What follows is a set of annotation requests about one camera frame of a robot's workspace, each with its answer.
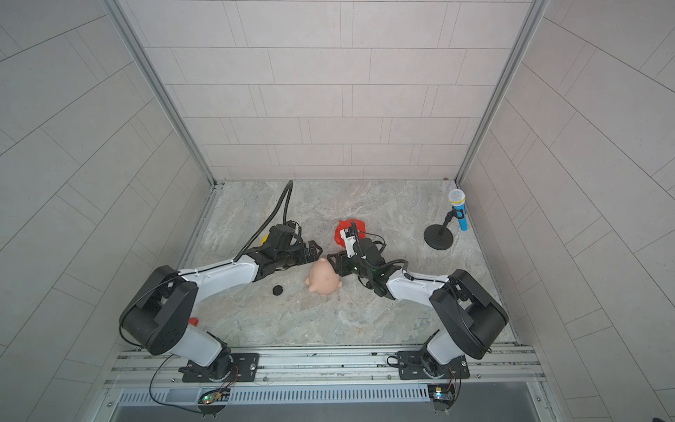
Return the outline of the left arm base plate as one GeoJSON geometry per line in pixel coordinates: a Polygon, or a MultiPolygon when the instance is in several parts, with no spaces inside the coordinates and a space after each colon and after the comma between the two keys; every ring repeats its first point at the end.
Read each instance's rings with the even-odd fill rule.
{"type": "Polygon", "coordinates": [[[218,357],[208,367],[190,360],[179,368],[183,383],[249,383],[255,380],[258,371],[259,353],[229,353],[218,357]]]}

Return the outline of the red piggy bank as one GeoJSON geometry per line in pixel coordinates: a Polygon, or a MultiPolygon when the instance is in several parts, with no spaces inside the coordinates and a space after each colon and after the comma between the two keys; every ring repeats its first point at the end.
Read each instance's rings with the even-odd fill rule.
{"type": "Polygon", "coordinates": [[[346,242],[343,237],[343,234],[345,233],[346,230],[351,230],[353,224],[355,225],[356,230],[358,230],[360,239],[366,236],[366,225],[363,221],[358,219],[349,219],[346,221],[340,221],[339,225],[335,230],[334,240],[342,248],[346,248],[346,242]]]}

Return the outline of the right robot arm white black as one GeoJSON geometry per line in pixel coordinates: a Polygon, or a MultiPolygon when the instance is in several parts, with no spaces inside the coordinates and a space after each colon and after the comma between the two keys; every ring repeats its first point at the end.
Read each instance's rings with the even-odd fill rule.
{"type": "Polygon", "coordinates": [[[428,306],[443,324],[416,358],[404,362],[407,367],[421,367],[428,376],[439,378],[462,356],[481,360],[509,322],[499,302],[465,270],[444,276],[416,274],[408,270],[407,260],[385,260],[382,242],[350,238],[345,244],[344,251],[327,256],[338,275],[357,276],[380,297],[428,306]]]}

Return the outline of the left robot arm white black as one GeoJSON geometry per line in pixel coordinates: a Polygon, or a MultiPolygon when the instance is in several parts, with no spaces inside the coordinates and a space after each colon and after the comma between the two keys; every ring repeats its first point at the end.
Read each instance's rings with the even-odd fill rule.
{"type": "Polygon", "coordinates": [[[261,246],[242,250],[217,264],[195,269],[156,268],[122,311],[119,327],[152,355],[171,353],[188,360],[184,370],[205,371],[220,380],[230,371],[227,343],[189,323],[195,304],[240,285],[261,281],[291,267],[317,262],[323,249],[302,239],[294,221],[270,228],[261,246]]]}

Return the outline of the pink piggy bank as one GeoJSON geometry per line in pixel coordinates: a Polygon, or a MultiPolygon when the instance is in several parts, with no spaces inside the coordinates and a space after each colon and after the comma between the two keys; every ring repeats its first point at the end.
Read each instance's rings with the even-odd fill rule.
{"type": "Polygon", "coordinates": [[[320,258],[313,264],[304,282],[309,292],[321,296],[331,295],[343,286],[340,276],[326,258],[320,258]]]}

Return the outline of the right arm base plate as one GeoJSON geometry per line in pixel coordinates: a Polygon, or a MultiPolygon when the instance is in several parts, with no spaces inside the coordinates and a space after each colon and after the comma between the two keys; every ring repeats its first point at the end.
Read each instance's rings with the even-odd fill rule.
{"type": "Polygon", "coordinates": [[[470,378],[464,355],[446,364],[441,364],[430,353],[422,350],[399,351],[388,356],[386,362],[398,371],[402,380],[464,380],[470,378]]]}

